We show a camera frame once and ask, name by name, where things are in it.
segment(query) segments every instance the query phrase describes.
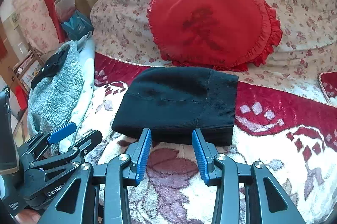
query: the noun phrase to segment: pillow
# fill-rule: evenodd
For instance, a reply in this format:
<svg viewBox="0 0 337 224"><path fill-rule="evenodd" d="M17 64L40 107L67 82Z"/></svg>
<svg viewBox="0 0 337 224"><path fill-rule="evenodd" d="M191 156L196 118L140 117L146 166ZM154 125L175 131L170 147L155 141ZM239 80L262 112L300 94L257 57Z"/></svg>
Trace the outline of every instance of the pillow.
<svg viewBox="0 0 337 224"><path fill-rule="evenodd" d="M147 17L162 59L176 66L247 71L282 38L265 0L151 0Z"/></svg>

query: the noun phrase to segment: metal screw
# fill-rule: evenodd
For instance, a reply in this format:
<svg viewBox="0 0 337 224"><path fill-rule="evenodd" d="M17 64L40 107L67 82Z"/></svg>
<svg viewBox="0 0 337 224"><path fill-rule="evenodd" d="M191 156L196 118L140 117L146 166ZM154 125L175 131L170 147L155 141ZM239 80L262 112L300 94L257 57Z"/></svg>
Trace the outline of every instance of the metal screw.
<svg viewBox="0 0 337 224"><path fill-rule="evenodd" d="M126 154L126 153L122 153L122 154L120 154L119 157L118 157L118 159L119 159L120 161L128 160L128 158L129 158L129 155Z"/></svg>
<svg viewBox="0 0 337 224"><path fill-rule="evenodd" d="M224 153L218 153L215 157L218 160L225 160L226 159L226 155Z"/></svg>
<svg viewBox="0 0 337 224"><path fill-rule="evenodd" d="M72 165L73 165L74 167L78 167L78 166L80 165L80 163L79 163L78 161L76 161L76 162L74 162Z"/></svg>
<svg viewBox="0 0 337 224"><path fill-rule="evenodd" d="M257 167L258 169L263 168L264 164L261 161L256 161L254 162L255 167Z"/></svg>
<svg viewBox="0 0 337 224"><path fill-rule="evenodd" d="M90 163L83 163L82 165L81 165L81 169L82 170L88 170L90 168Z"/></svg>

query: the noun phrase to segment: wooden chair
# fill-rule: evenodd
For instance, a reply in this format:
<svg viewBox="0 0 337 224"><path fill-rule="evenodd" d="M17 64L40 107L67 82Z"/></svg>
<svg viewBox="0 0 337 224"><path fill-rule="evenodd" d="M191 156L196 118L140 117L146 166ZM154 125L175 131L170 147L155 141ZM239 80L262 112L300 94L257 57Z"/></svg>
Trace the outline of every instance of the wooden chair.
<svg viewBox="0 0 337 224"><path fill-rule="evenodd" d="M29 87L21 81L22 77L25 75L25 73L28 71L28 69L30 68L30 66L33 65L33 63L37 60L41 67L44 66L44 62L41 59L41 57L37 54L37 52L35 51L35 49L32 47L32 45L30 45L30 43L27 44L28 45L28 55L25 57L25 59L23 59L22 61L20 61L19 63L17 63L13 68L8 67L8 70L10 72L10 74L12 75L12 81L13 83L17 83L22 90L29 95ZM22 70L22 72L19 74L18 73L18 69L21 67L21 65L27 61L29 58L31 58L31 60L29 61L29 63L26 65L26 67Z"/></svg>

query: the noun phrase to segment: blue gripper pad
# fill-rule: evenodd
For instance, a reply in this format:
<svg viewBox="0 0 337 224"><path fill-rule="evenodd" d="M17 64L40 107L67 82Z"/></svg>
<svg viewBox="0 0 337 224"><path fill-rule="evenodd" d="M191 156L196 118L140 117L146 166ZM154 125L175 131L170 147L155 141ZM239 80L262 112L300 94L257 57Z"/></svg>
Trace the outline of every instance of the blue gripper pad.
<svg viewBox="0 0 337 224"><path fill-rule="evenodd" d="M139 185L139 183L143 180L144 174L145 174L145 168L147 164L147 160L149 158L149 153L152 145L152 136L151 131L148 130L144 144L142 146L142 150L139 155L139 159L137 161L137 174L136 174L136 183Z"/></svg>
<svg viewBox="0 0 337 224"><path fill-rule="evenodd" d="M197 159L197 164L198 164L201 179L207 185L210 179L208 175L208 170L207 170L207 160L203 152L203 148L201 147L197 132L195 130L192 133L192 146L194 149L195 157Z"/></svg>
<svg viewBox="0 0 337 224"><path fill-rule="evenodd" d="M74 122L70 122L58 130L52 132L48 139L49 144L59 143L62 139L70 136L72 133L76 132L77 126Z"/></svg>

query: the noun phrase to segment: black knit beanie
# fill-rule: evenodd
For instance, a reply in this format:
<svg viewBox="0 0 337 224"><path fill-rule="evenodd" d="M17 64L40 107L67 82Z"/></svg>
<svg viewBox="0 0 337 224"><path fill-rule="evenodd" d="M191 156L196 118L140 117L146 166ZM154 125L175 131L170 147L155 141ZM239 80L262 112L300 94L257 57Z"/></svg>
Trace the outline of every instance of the black knit beanie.
<svg viewBox="0 0 337 224"><path fill-rule="evenodd" d="M200 128L207 142L232 143L238 77L198 67L150 68L127 90L112 130L138 138L149 128L153 141L191 144Z"/></svg>

